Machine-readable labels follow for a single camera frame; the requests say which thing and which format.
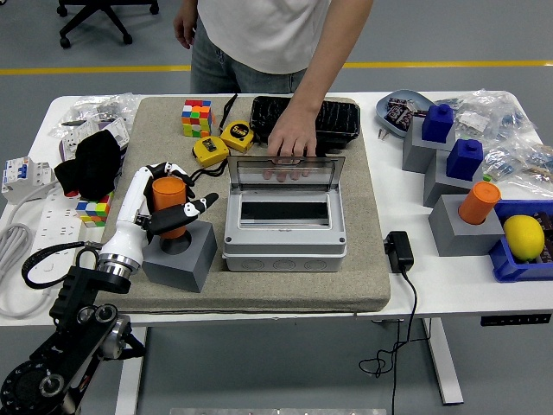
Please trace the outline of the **person's right hand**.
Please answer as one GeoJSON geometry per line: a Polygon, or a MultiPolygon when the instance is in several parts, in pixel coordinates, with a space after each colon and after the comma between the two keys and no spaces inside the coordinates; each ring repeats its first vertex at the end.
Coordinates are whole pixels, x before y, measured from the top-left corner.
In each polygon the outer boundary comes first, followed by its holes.
{"type": "Polygon", "coordinates": [[[197,0],[182,0],[173,20],[175,39],[185,49],[190,49],[194,45],[198,20],[197,5],[197,0]]]}

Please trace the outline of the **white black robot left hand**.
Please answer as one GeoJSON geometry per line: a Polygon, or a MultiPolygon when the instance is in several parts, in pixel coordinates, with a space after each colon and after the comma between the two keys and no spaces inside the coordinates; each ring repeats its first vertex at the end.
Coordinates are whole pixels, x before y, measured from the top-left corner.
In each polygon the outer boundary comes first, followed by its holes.
{"type": "Polygon", "coordinates": [[[184,184],[192,183],[175,163],[147,165],[135,173],[119,209],[116,231],[99,253],[99,269],[121,265],[135,272],[142,265],[149,234],[160,235],[195,221],[219,198],[218,194],[211,193],[155,212],[148,202],[153,181],[169,176],[180,178],[184,184]]]}

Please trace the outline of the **person's left hand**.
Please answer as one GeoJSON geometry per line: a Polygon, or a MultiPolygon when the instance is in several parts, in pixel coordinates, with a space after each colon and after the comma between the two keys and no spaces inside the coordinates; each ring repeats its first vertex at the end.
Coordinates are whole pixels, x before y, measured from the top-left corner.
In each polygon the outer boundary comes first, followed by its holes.
{"type": "Polygon", "coordinates": [[[291,105],[277,120],[268,138],[268,156],[316,156],[315,120],[318,111],[291,105]]]}

